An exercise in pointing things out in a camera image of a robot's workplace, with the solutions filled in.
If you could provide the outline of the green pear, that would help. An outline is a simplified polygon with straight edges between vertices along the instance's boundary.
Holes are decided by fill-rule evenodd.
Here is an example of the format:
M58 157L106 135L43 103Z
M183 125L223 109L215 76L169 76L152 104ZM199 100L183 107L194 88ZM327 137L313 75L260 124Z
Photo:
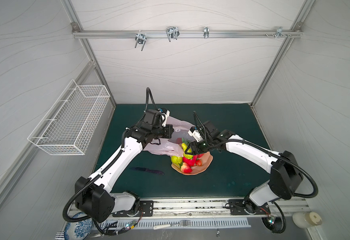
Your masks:
M194 155L192 154L192 149L189 147L188 143L182 143L181 144L182 149L183 149L183 156L186 159L193 159Z

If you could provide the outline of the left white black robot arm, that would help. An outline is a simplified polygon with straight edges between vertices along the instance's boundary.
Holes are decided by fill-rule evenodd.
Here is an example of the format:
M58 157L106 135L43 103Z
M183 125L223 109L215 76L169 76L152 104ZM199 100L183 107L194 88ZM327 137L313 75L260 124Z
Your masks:
M170 139L174 132L168 125L170 111L166 108L144 108L143 115L134 125L126 128L120 147L88 178L75 183L75 193L63 208L62 217L68 223L92 219L104 222L118 212L136 214L140 197L132 192L113 193L112 189L129 163L153 140Z

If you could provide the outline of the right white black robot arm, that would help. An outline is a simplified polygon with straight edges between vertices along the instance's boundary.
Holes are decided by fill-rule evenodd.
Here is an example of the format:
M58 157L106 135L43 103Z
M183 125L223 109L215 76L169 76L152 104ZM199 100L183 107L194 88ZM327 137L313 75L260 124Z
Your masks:
M195 126L189 130L193 141L188 144L186 153L199 155L213 150L227 151L256 164L270 175L269 180L253 188L235 206L236 209L256 215L269 202L275 204L279 199L290 200L292 197L311 199L318 195L317 183L307 171L299 167L292 153L268 150L229 130L220 132L211 122L202 123L198 114L193 114Z

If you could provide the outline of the pink plastic bag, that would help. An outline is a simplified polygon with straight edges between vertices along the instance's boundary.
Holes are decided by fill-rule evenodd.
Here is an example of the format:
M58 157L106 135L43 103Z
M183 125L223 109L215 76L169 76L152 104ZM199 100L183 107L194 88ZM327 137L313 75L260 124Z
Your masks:
M173 117L168 117L166 123L172 125L174 129L171 138L153 140L152 143L143 148L143 151L150 152L153 155L183 157L184 150L181 147L181 144L183 143L183 140L188 142L194 140L188 132L191 127L194 127L195 125Z

